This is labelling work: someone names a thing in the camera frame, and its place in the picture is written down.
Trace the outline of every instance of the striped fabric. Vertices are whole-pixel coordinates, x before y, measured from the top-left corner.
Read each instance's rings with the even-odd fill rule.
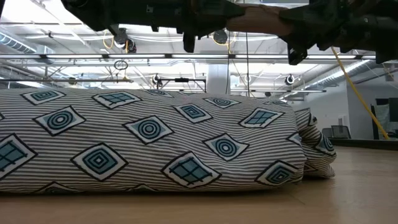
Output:
[[[0,114],[0,192],[259,190],[333,176],[309,111],[280,101],[13,89],[0,91]]]

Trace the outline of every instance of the ceiling light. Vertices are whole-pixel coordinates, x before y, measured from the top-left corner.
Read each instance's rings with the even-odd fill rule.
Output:
[[[247,90],[231,90],[231,92],[243,92]],[[270,93],[287,93],[288,90],[251,90],[259,93],[270,92]]]
[[[48,88],[47,86],[42,85],[40,83],[36,83],[36,82],[17,82],[17,83],[26,85],[26,86],[35,87],[35,88]]]
[[[235,58],[249,59],[287,59],[287,55],[236,55]]]
[[[96,54],[91,54],[91,55],[47,55],[47,58],[102,58],[102,55],[96,55]]]
[[[219,54],[209,54],[209,55],[202,55],[202,54],[173,54],[172,58],[228,58],[228,55],[219,55]]]
[[[355,55],[339,55],[340,59],[354,59]],[[336,59],[334,55],[309,55],[307,59]]]
[[[164,54],[112,54],[110,58],[165,58]]]
[[[326,90],[292,90],[294,93],[326,93]]]
[[[1,58],[1,59],[9,59],[9,58],[29,59],[29,58],[40,58],[40,55],[34,55],[34,54],[0,55],[0,58]]]
[[[376,56],[375,55],[363,55],[362,56],[362,59],[376,59]]]

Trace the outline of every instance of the ceiling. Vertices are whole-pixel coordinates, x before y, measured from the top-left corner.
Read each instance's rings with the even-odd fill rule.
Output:
[[[112,37],[109,33],[95,32],[75,16],[64,9],[60,0],[41,1],[45,9],[34,4],[31,0],[6,0],[2,18],[0,20],[0,31],[10,33],[27,45],[44,45],[52,49],[56,54],[123,54],[124,52],[112,44]],[[273,6],[297,7],[308,4],[303,0],[257,0],[245,1],[246,3],[263,3]],[[158,33],[152,32],[150,27],[134,26],[121,24],[127,29],[127,34],[136,43],[138,54],[184,54],[182,36],[178,35],[175,29],[161,27]],[[248,48],[246,47],[246,35],[248,35]],[[231,38],[231,54],[274,54],[286,55],[287,45],[276,36],[268,34],[246,34],[233,32]],[[20,54],[15,50],[0,45],[2,54]],[[228,54],[225,45],[218,45],[209,36],[197,40],[195,44],[196,54]],[[312,54],[331,55],[331,51],[319,51],[316,47],[308,51]],[[227,65],[227,60],[170,60],[170,59],[134,59],[127,60],[129,68],[120,71],[118,78],[128,77],[134,80],[133,83],[101,83],[107,78],[116,78],[115,71],[110,76],[109,69],[114,70],[112,60],[104,66],[104,61],[99,60],[79,60],[86,63],[85,66],[74,65],[74,60],[56,60],[54,64],[36,63],[34,60],[7,60],[18,67],[24,67],[31,71],[35,76],[51,74],[51,78],[66,79],[75,77],[77,79],[93,79],[92,82],[79,83],[78,88],[88,88],[100,86],[103,88],[150,88],[151,78],[154,74],[159,74],[164,78],[206,78],[208,76],[209,64]],[[297,66],[287,64],[286,60],[267,61],[229,61],[231,75],[239,77],[246,75],[249,67],[251,88],[287,88],[284,80],[290,74],[296,78],[300,77],[300,82],[309,82],[318,75],[321,75],[337,66],[336,62],[307,62]],[[233,88],[245,88],[247,78],[238,78],[238,85]],[[194,86],[187,86],[181,83],[170,84],[171,88],[187,89]]]

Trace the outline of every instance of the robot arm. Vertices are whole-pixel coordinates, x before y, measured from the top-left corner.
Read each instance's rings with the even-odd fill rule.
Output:
[[[65,8],[95,31],[118,24],[174,27],[183,34],[184,49],[193,52],[196,36],[227,27],[230,31],[278,35],[287,42],[289,63],[307,57],[307,49],[331,46],[376,52],[376,62],[398,59],[398,2],[395,0],[310,0],[286,9],[233,4],[227,0],[62,0]]]

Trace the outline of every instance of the black and white stripes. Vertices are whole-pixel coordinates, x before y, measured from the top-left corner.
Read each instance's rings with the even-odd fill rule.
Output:
[[[267,189],[278,186],[278,181],[280,184],[300,181],[305,172],[305,161],[308,167],[317,170],[311,174],[332,176],[326,170],[330,171],[329,163],[334,158],[320,154],[312,147],[301,148],[287,140],[299,131],[303,143],[314,146],[320,137],[319,132],[300,129],[304,127],[301,121],[307,119],[308,122],[309,112],[295,114],[288,106],[265,105],[263,101],[242,96],[182,95],[167,92],[168,97],[165,97],[159,93],[154,95],[137,90],[76,89],[58,89],[57,93],[62,97],[55,100],[45,97],[44,103],[38,101],[32,104],[21,97],[30,92],[33,91],[0,91],[0,113],[4,117],[0,120],[0,139],[16,134],[24,144],[37,153],[33,159],[0,180],[0,191],[3,192],[45,192],[46,186],[51,187],[48,192],[64,192],[68,189],[79,192],[121,191],[135,189],[143,184],[158,191]],[[104,97],[100,101],[94,100],[93,96],[98,95]],[[230,100],[234,103],[227,108],[220,107],[204,100],[209,98],[219,98],[222,102]],[[175,107],[182,105],[195,105],[201,109],[193,111],[191,108],[184,108],[194,121],[198,120],[203,111],[205,116],[209,115],[212,119],[192,122],[176,111]],[[84,123],[76,123],[71,129],[52,136],[34,121],[35,118],[45,118],[44,114],[69,106],[85,119]],[[261,108],[262,112],[253,114],[258,108]],[[252,118],[248,122],[260,128],[239,125],[251,114]],[[153,124],[140,126],[141,123],[138,121],[152,116],[156,117]],[[54,121],[63,123],[63,118],[59,117]],[[142,130],[147,134],[147,138],[140,139],[139,134],[133,134],[123,126],[124,124],[131,124],[129,129]],[[166,127],[171,131],[162,138],[157,138],[155,135],[167,131]],[[225,134],[228,134],[228,138],[220,138],[224,142],[207,142],[212,145],[203,143]],[[101,144],[107,147],[96,147],[93,150],[94,146]],[[225,159],[215,153],[217,147],[220,147],[218,152],[232,153],[231,149],[238,149],[239,154],[228,155],[227,158],[233,159]],[[80,162],[80,165],[71,162],[72,158],[87,149],[90,149],[86,152],[87,155],[83,154],[77,162],[75,161],[76,164]],[[198,166],[197,171],[189,171],[192,175],[184,175],[186,170],[180,169],[182,166],[170,165],[170,161],[176,158],[180,159],[180,164],[186,165],[186,169]],[[290,169],[291,172],[294,170],[292,175],[276,177],[278,172],[270,170],[280,170],[280,167],[275,167],[275,164],[278,164],[276,161],[288,164],[284,165],[286,167],[294,167]],[[256,182],[261,173],[273,175],[272,185],[262,184],[267,183],[267,179]],[[220,176],[217,179],[209,178],[215,174]],[[182,180],[171,181],[170,176]],[[211,181],[207,184],[198,183],[206,180]]]

